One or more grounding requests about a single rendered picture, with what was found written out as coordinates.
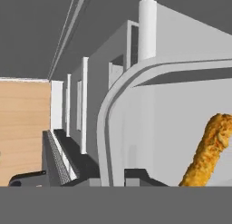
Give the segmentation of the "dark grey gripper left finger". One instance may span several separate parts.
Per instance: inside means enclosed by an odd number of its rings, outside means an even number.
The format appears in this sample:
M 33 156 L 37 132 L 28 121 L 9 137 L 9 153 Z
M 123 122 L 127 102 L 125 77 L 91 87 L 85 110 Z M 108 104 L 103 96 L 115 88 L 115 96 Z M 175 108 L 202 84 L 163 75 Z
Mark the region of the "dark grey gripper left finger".
M 66 182 L 63 187 L 100 187 L 100 171 L 96 167 L 80 168 L 77 170 L 77 178 Z

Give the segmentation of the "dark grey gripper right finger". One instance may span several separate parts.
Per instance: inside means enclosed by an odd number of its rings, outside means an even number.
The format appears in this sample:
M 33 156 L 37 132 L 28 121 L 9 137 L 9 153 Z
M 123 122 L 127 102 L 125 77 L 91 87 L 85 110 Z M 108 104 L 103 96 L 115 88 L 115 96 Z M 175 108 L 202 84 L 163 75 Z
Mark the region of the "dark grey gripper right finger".
M 124 186 L 125 187 L 145 187 L 145 186 L 166 187 L 166 184 L 151 178 L 145 169 L 125 169 Z

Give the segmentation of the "orange yellow squash piece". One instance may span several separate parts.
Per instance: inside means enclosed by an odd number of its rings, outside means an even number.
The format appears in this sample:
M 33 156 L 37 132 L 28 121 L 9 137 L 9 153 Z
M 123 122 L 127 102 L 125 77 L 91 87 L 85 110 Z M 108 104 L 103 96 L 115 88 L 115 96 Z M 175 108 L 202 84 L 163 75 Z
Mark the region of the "orange yellow squash piece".
M 188 166 L 180 187 L 206 186 L 220 158 L 220 153 L 228 147 L 232 135 L 232 115 L 218 113 L 205 128 L 193 161 Z

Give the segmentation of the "black curved object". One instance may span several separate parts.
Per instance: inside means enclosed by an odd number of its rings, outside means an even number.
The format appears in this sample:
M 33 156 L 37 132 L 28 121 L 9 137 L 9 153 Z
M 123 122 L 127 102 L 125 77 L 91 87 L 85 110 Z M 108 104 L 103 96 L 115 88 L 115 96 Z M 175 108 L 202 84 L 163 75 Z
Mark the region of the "black curved object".
M 8 183 L 9 187 L 36 187 L 46 186 L 48 178 L 45 170 L 14 175 Z

